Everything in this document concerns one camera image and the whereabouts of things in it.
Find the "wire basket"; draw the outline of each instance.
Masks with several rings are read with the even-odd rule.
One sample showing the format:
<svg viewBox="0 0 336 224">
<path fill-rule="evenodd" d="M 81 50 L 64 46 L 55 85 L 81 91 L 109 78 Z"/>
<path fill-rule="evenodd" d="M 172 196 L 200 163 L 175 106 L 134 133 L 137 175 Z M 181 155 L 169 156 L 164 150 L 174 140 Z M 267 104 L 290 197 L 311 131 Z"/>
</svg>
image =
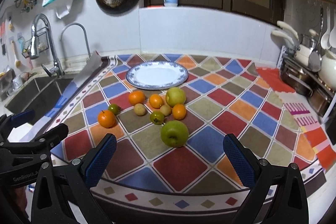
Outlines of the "wire basket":
<svg viewBox="0 0 336 224">
<path fill-rule="evenodd" d="M 36 44 L 39 52 L 44 52 L 49 49 L 49 41 L 47 35 L 47 28 L 43 27 L 36 32 Z M 29 39 L 25 42 L 24 48 L 22 50 L 22 55 L 24 58 L 28 58 L 30 56 L 30 48 L 32 46 L 32 39 Z"/>
</svg>

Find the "orange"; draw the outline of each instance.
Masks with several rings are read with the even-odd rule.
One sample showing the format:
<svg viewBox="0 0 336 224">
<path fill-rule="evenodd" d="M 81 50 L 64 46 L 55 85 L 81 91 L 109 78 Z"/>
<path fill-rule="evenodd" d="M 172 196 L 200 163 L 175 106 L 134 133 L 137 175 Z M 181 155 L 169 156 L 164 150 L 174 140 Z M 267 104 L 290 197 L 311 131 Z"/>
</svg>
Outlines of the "orange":
<svg viewBox="0 0 336 224">
<path fill-rule="evenodd" d="M 98 122 L 102 127 L 110 128 L 114 125 L 115 121 L 115 115 L 109 110 L 102 110 L 98 114 Z"/>
<path fill-rule="evenodd" d="M 163 99 L 158 94 L 153 94 L 149 97 L 149 103 L 153 108 L 160 108 L 163 106 Z"/>
<path fill-rule="evenodd" d="M 173 107 L 173 117 L 175 120 L 182 120 L 184 119 L 185 115 L 187 114 L 187 110 L 185 109 L 185 106 L 182 104 L 176 104 Z"/>
<path fill-rule="evenodd" d="M 141 90 L 135 90 L 131 92 L 128 96 L 128 101 L 135 106 L 136 104 L 143 104 L 146 97 L 145 94 Z"/>
</svg>

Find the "plate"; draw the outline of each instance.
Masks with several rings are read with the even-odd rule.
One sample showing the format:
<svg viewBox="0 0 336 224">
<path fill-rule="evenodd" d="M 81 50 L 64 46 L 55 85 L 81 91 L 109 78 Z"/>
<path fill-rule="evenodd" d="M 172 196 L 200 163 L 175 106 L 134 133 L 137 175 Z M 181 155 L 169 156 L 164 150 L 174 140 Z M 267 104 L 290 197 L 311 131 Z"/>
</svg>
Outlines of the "plate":
<svg viewBox="0 0 336 224">
<path fill-rule="evenodd" d="M 168 61 L 145 62 L 131 68 L 126 80 L 144 90 L 169 89 L 181 85 L 188 78 L 185 67 Z"/>
</svg>

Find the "kitchen sink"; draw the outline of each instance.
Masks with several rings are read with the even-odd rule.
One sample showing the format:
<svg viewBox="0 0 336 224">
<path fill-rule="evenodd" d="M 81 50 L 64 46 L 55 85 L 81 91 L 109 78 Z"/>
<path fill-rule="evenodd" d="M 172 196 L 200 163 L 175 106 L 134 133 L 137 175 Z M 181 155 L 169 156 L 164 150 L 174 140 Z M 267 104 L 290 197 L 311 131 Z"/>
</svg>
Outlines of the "kitchen sink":
<svg viewBox="0 0 336 224">
<path fill-rule="evenodd" d="M 35 110 L 35 117 L 30 122 L 34 125 L 55 106 L 65 88 L 75 76 L 76 74 L 68 74 L 59 79 L 56 77 L 34 78 L 14 95 L 6 108 L 14 114 L 19 114 L 28 109 Z"/>
</svg>

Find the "chrome faucet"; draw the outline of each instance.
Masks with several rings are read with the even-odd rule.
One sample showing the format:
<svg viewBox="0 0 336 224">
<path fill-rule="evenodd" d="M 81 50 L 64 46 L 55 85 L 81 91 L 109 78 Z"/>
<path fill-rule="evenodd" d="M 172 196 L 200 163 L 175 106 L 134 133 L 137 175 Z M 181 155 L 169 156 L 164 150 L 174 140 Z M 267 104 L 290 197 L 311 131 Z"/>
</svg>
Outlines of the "chrome faucet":
<svg viewBox="0 0 336 224">
<path fill-rule="evenodd" d="M 60 77 L 64 75 L 64 71 L 62 69 L 61 63 L 57 57 L 56 54 L 56 50 L 55 50 L 55 44 L 54 44 L 54 40 L 53 40 L 53 35 L 51 33 L 51 26 L 50 26 L 50 22 L 48 20 L 48 18 L 46 17 L 46 15 L 44 14 L 38 14 L 34 21 L 33 24 L 31 26 L 31 49 L 30 49 L 30 58 L 31 59 L 36 59 L 40 56 L 40 51 L 38 48 L 38 42 L 37 42 L 37 23 L 39 20 L 42 20 L 46 26 L 47 29 L 47 36 L 48 36 L 48 42 L 49 42 L 49 46 L 50 46 L 50 50 L 51 50 L 51 54 L 53 57 L 53 62 L 54 62 L 54 66 L 49 70 L 46 68 L 45 65 L 41 65 L 42 68 L 44 69 L 44 71 L 50 76 L 52 77 L 55 73 Z"/>
<path fill-rule="evenodd" d="M 83 29 L 83 32 L 84 32 L 84 38 L 85 38 L 85 43 L 86 43 L 87 53 L 88 53 L 88 55 L 89 55 L 89 58 L 91 58 L 91 53 L 90 53 L 90 48 L 89 48 L 89 42 L 87 41 L 86 30 L 85 30 L 85 28 L 84 28 L 84 26 L 83 26 L 82 24 L 79 24 L 79 23 L 77 23 L 77 22 L 73 22 L 73 23 L 70 23 L 70 24 L 66 25 L 66 26 L 63 28 L 62 32 L 61 32 L 61 36 L 59 37 L 59 40 L 62 41 L 62 36 L 63 36 L 64 31 L 65 31 L 68 27 L 70 27 L 70 26 L 72 26 L 72 25 L 80 26 L 80 27 Z"/>
</svg>

